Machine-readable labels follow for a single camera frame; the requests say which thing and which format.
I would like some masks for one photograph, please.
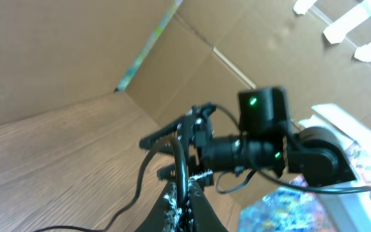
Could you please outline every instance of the colorful fabric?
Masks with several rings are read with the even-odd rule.
[[[370,155],[354,143],[346,150],[347,157],[363,180],[371,185]],[[303,177],[292,181],[305,185]],[[284,187],[263,197],[242,210],[238,231],[336,231],[325,210],[312,193]]]

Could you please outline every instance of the robotic arm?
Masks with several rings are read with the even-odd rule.
[[[185,165],[190,177],[207,170],[236,175],[245,169],[252,170],[245,183],[230,191],[217,189],[220,194],[237,190],[255,173],[259,173],[277,184],[316,193],[339,231],[371,231],[371,187],[356,187],[354,183],[358,181],[358,176],[331,132],[314,127],[292,133],[287,100],[281,88],[240,92],[238,99],[241,113],[239,124],[221,106],[211,103],[193,106],[186,115],[143,138],[140,147],[149,150],[162,137],[172,135],[184,149]],[[217,109],[230,116],[240,131],[239,135],[213,137],[210,115]],[[190,146],[196,148],[197,155],[190,156]],[[170,146],[162,148],[160,152],[174,155]],[[155,230],[164,230],[167,223],[165,213],[169,208],[164,195],[172,190],[170,183],[176,181],[177,186],[187,185],[178,181],[177,168],[176,161],[158,170],[158,178],[168,180],[169,184],[138,231],[149,231],[157,221],[160,227]],[[280,178],[285,168],[289,173],[303,174],[309,186],[293,186],[264,172],[265,169],[273,170]],[[211,174],[191,183],[189,194],[177,188],[177,196],[180,196],[177,198],[178,208],[188,212],[181,215],[178,229],[226,231],[204,197],[204,188],[213,184]]]

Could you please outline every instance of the black cable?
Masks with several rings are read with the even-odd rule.
[[[154,157],[154,155],[161,150],[167,143],[170,143],[174,159],[176,163],[176,180],[177,180],[177,201],[180,203],[179,206],[183,206],[186,203],[187,200],[187,194],[188,194],[188,175],[187,175],[187,166],[186,166],[186,158],[184,157],[184,150],[183,147],[178,141],[178,139],[172,135],[165,136],[158,140],[158,142],[151,148],[151,150],[146,155],[146,158],[142,161],[140,171],[138,172],[138,178],[137,178],[137,188],[135,190],[135,195],[133,197],[133,200],[131,200],[130,203],[128,203],[126,206],[124,206],[122,209],[118,210],[111,220],[108,222],[107,226],[104,229],[86,229],[83,227],[78,226],[50,226],[43,229],[38,229],[34,232],[43,232],[43,231],[49,231],[52,229],[72,229],[76,231],[83,231],[83,232],[106,232],[114,223],[114,221],[117,219],[118,216],[120,216],[123,212],[127,211],[129,208],[131,208],[135,202],[140,197],[141,193],[141,184],[142,179],[144,177],[144,172],[146,171],[146,167],[151,161],[151,159]]]
[[[237,128],[239,128],[240,130],[240,127],[238,126],[238,122],[237,122],[237,119],[232,115],[232,113],[227,110],[226,108],[224,108],[223,106],[220,106],[218,104],[214,104],[218,109],[222,110],[236,125],[237,125]],[[294,140],[294,137],[287,131],[283,130],[283,132],[285,133],[286,135],[286,138],[289,140],[290,143],[293,143],[294,146],[296,148],[298,148],[299,150],[301,149],[301,147],[297,144],[297,142]],[[284,182],[284,181],[281,181],[281,180],[278,180],[268,174],[266,174],[260,167],[257,166],[257,164],[255,164],[254,162],[251,162],[252,160],[249,159],[249,162],[250,162],[250,165],[264,178],[266,178],[267,180],[275,183],[275,184],[278,184],[278,185],[281,185],[281,186],[285,186],[287,188],[291,188],[291,189],[295,189],[295,190],[299,190],[299,191],[304,191],[304,192],[310,192],[310,193],[318,193],[318,194],[331,194],[331,195],[338,195],[338,194],[351,194],[351,193],[363,193],[363,192],[367,192],[367,191],[371,191],[371,187],[370,186],[361,186],[361,187],[350,187],[350,188],[332,188],[332,189],[321,189],[321,188],[315,188],[315,187],[303,187],[303,186],[297,186],[297,185],[294,185],[294,184],[290,184],[288,182]]]
[[[233,122],[233,124],[236,126],[237,130],[240,131],[240,127],[238,125],[238,121],[237,119],[233,116],[233,114],[231,113],[231,111],[229,111],[226,107],[224,106],[221,106],[219,104],[213,104],[214,107],[216,107],[216,109],[219,109],[221,110],[223,113],[226,114],[226,116],[228,116],[228,118],[230,118]]]
[[[232,173],[232,171],[223,171],[220,176],[218,176],[217,178],[217,181],[216,181],[216,192],[219,193],[219,194],[228,194],[228,193],[232,193],[233,191],[237,191],[239,189],[242,189],[244,188],[246,185],[248,185],[248,183],[250,183],[250,180],[251,180],[251,177],[256,173],[255,171],[250,171],[249,174],[247,174],[245,180],[237,185],[236,187],[233,187],[231,189],[228,189],[228,190],[221,190],[219,187],[218,187],[218,183],[220,183],[220,179],[222,176],[224,176],[225,174],[227,173]]]
[[[340,194],[351,194],[351,193],[364,193],[367,191],[371,191],[371,186],[361,186],[361,187],[349,187],[349,188],[327,188],[327,189],[322,189],[322,188],[315,188],[315,187],[303,187],[303,186],[297,186],[294,184],[290,184],[288,182],[284,182],[281,180],[278,180],[267,173],[265,173],[260,167],[255,165],[253,162],[250,163],[250,165],[254,168],[257,169],[257,172],[267,180],[279,184],[281,186],[285,186],[291,189],[299,190],[299,191],[304,191],[304,192],[309,192],[309,193],[317,193],[317,194],[329,194],[329,195],[340,195]]]

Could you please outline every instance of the green led light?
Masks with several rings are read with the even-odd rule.
[[[254,106],[254,104],[256,104],[256,102],[257,102],[257,98],[252,97],[252,98],[250,99],[250,106]]]

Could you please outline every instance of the wire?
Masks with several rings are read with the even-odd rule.
[[[178,141],[178,139],[172,135],[168,135],[165,137],[162,137],[158,140],[158,142],[151,148],[151,150],[146,155],[146,158],[142,161],[140,170],[138,172],[137,177],[137,188],[135,190],[135,195],[133,197],[133,200],[131,200],[130,203],[128,203],[126,206],[118,210],[111,220],[108,222],[107,226],[104,229],[87,229],[83,227],[78,226],[50,226],[42,229],[38,229],[34,232],[43,232],[43,231],[49,231],[52,229],[72,229],[76,231],[83,231],[83,232],[106,232],[114,223],[114,221],[117,219],[118,216],[120,216],[123,212],[127,211],[129,208],[131,208],[135,202],[140,197],[141,193],[141,184],[142,179],[144,178],[144,173],[146,171],[146,167],[151,161],[151,159],[154,157],[154,155],[161,150],[167,143],[170,143],[173,154],[175,158],[176,163],[176,178],[177,178],[177,201],[178,202],[186,202],[187,200],[187,194],[188,194],[188,176],[187,176],[187,166],[186,166],[186,158],[184,157],[184,150],[181,145],[181,143]]]
[[[329,194],[329,195],[340,195],[340,194],[351,194],[351,193],[364,193],[367,191],[371,191],[371,186],[361,186],[361,187],[349,187],[349,188],[327,188],[327,189],[321,189],[321,188],[315,188],[315,187],[303,187],[303,186],[297,186],[294,184],[290,184],[288,182],[284,182],[281,180],[278,180],[268,174],[266,174],[261,168],[259,168],[257,165],[255,165],[253,162],[250,163],[250,165],[257,169],[257,172],[267,180],[279,184],[281,186],[285,186],[291,189],[309,192],[309,193],[317,193],[317,194]]]
[[[237,119],[232,115],[232,113],[229,110],[227,110],[226,108],[224,108],[223,106],[220,106],[218,104],[214,104],[214,105],[218,109],[222,110],[234,122],[234,124],[237,125],[237,128],[239,128],[239,131],[240,131],[240,134],[241,134],[241,130],[240,130],[240,127],[238,126]],[[283,129],[283,132],[285,133],[286,138],[289,140],[289,142],[291,144],[293,144],[293,146],[295,146],[298,150],[300,150],[301,146],[294,140],[294,137],[288,131],[284,130],[283,127],[281,127],[281,128]],[[249,162],[250,162],[250,165],[262,177],[266,178],[267,180],[269,180],[269,181],[271,181],[275,184],[285,186],[287,188],[295,189],[295,190],[298,190],[298,191],[317,193],[317,194],[329,194],[329,195],[363,193],[363,192],[371,191],[371,186],[350,187],[350,188],[332,188],[332,189],[321,189],[321,188],[315,188],[315,187],[309,187],[309,186],[308,187],[297,186],[297,185],[294,185],[294,184],[290,184],[288,182],[278,180],[278,179],[266,174],[260,167],[257,166],[257,164],[252,162],[251,159],[249,159]]]
[[[231,188],[231,189],[228,189],[228,190],[221,190],[219,187],[218,187],[218,183],[220,182],[220,179],[222,176],[224,176],[225,174],[227,173],[232,173],[232,171],[223,171],[220,176],[218,176],[217,178],[217,181],[216,181],[216,192],[219,193],[219,194],[228,194],[228,193],[232,193],[233,191],[237,191],[239,189],[242,189],[244,188],[246,185],[248,185],[248,183],[250,183],[250,180],[251,180],[251,177],[256,173],[255,171],[250,171],[249,174],[247,174],[245,180],[237,185],[236,187],[234,188]]]
[[[221,106],[219,104],[213,104],[213,106],[216,107],[217,109],[221,110],[223,113],[225,113],[226,116],[228,116],[228,118],[230,118],[232,120],[232,122],[236,126],[237,130],[240,131],[240,127],[238,125],[238,121],[237,121],[236,117],[233,116],[233,114],[231,113],[231,111],[229,111],[226,107]]]

